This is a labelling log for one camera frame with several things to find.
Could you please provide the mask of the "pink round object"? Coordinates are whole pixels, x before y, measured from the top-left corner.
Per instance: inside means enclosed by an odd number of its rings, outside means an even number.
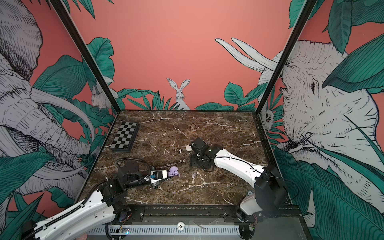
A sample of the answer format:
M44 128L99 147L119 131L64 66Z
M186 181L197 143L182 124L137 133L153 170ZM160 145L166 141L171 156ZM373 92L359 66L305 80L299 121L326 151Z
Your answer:
M82 236L76 238L76 240L87 240L88 238L88 235L87 234L83 234Z

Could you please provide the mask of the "black white checkerboard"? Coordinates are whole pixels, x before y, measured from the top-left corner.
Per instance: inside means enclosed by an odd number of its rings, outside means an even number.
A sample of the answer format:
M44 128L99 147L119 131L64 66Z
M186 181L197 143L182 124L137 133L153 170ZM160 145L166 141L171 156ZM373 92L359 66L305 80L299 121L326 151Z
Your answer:
M112 152L129 153L140 128L139 122L122 122L112 141Z

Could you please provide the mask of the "poker chip on duct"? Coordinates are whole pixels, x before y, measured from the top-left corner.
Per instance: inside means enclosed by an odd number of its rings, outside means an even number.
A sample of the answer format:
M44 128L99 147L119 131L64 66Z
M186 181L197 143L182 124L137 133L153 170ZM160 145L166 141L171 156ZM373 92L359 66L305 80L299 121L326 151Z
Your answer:
M179 231L184 231L184 229L185 229L185 223L184 222L178 222L177 223L177 229L179 230Z

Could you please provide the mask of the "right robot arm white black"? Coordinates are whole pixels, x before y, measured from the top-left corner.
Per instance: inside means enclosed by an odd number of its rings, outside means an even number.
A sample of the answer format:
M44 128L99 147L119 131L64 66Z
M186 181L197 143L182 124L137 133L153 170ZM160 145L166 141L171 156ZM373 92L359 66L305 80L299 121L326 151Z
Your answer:
M192 167L204 171L224 169L254 188L254 192L244 197L236 206L236 216L242 222L249 218L256 220L259 214L274 216L282 205L291 201L286 186L288 180L281 176L274 165L263 167L250 163L220 145L208 145L201 138L196 138L186 145L186 150L192 153Z

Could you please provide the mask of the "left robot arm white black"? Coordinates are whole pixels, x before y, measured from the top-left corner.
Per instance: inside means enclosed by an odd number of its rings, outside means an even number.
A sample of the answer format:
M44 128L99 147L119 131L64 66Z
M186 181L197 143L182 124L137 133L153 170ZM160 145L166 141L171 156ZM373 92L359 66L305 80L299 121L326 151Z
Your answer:
M28 221L22 227L23 240L74 240L87 231L118 218L131 219L133 213L124 199L128 189L150 184L153 189L178 175L178 171L157 170L146 161L120 158L117 174L95 185L79 203L44 221Z

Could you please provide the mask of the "black mounting rail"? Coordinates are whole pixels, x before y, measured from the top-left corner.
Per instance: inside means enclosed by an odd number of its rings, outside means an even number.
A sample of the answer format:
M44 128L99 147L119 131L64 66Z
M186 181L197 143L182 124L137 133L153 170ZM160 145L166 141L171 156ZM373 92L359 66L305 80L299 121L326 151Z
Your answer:
M266 211L247 215L236 205L130 205L132 216L127 224L143 223L148 218L219 218L225 223L262 222L268 218L300 217L298 206L284 205L274 214Z

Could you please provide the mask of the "purple earbud charging case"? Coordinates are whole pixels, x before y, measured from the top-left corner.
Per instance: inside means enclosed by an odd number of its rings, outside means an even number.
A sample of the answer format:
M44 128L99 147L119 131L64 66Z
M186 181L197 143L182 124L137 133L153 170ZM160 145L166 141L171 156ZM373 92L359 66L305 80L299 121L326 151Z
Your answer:
M179 176L180 177L179 168L176 166L171 167L168 171L168 176L170 176L170 177Z

